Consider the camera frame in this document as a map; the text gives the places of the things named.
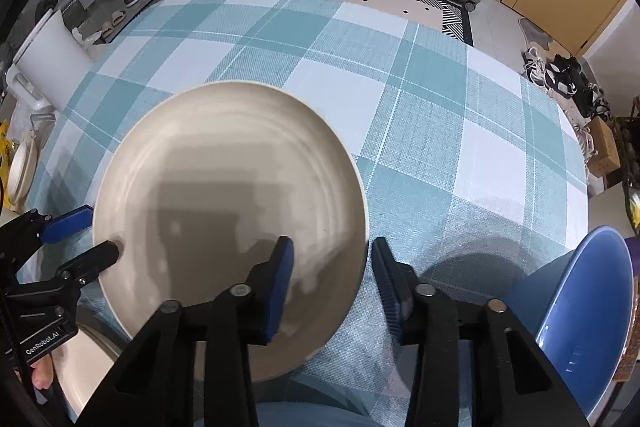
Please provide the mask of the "left hand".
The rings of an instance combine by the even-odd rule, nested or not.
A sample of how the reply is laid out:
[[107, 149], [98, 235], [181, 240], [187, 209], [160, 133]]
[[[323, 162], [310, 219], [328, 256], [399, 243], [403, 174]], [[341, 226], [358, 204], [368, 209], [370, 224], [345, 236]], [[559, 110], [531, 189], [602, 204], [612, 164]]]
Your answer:
[[32, 385], [38, 390], [49, 389], [54, 380], [54, 367], [50, 355], [46, 355], [32, 365]]

